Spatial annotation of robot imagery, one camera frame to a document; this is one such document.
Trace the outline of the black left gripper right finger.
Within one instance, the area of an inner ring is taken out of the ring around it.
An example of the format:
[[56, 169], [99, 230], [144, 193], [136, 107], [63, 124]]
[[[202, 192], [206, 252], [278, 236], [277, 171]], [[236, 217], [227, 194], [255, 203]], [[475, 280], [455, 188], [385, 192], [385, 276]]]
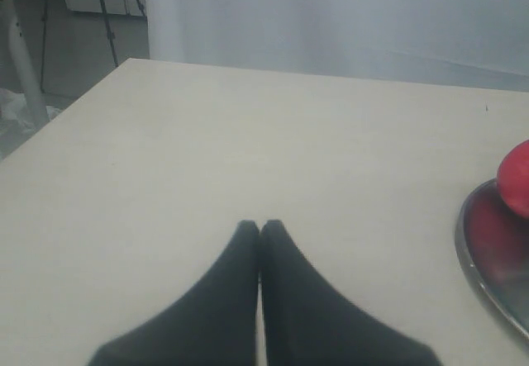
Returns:
[[386, 326], [329, 284], [283, 222], [260, 234], [260, 283], [270, 365], [438, 365], [427, 345]]

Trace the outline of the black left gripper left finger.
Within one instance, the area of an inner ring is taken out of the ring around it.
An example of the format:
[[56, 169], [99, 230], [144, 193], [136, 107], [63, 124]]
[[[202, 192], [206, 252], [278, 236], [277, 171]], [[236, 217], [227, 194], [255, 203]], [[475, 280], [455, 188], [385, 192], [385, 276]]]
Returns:
[[212, 267], [179, 300], [102, 345], [92, 365], [254, 365], [260, 231], [241, 221]]

